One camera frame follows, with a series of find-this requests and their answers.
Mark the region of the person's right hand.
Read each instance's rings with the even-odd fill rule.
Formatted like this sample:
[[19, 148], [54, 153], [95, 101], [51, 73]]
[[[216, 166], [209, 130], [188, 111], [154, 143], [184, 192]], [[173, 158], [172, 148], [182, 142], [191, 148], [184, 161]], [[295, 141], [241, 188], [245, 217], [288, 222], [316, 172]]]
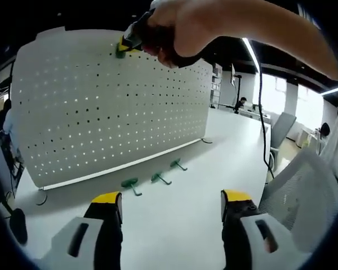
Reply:
[[175, 52], [192, 57], [223, 35], [220, 12], [224, 7], [225, 1], [165, 1], [155, 9], [148, 25], [173, 27]]

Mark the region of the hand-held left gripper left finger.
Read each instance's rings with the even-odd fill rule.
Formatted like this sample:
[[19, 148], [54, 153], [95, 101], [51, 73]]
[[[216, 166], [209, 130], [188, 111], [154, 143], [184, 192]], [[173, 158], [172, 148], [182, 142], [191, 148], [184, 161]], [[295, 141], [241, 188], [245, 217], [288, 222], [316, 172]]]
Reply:
[[99, 195], [52, 238], [41, 269], [120, 269], [122, 241], [122, 194]]

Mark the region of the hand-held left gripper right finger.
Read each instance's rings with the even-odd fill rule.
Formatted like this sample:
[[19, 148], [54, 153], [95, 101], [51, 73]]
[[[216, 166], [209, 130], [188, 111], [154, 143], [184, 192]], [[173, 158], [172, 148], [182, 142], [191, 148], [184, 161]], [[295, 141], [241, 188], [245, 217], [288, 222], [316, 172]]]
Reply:
[[221, 191], [221, 221], [225, 269], [300, 269], [311, 256], [296, 247], [284, 225], [261, 214], [244, 192]]

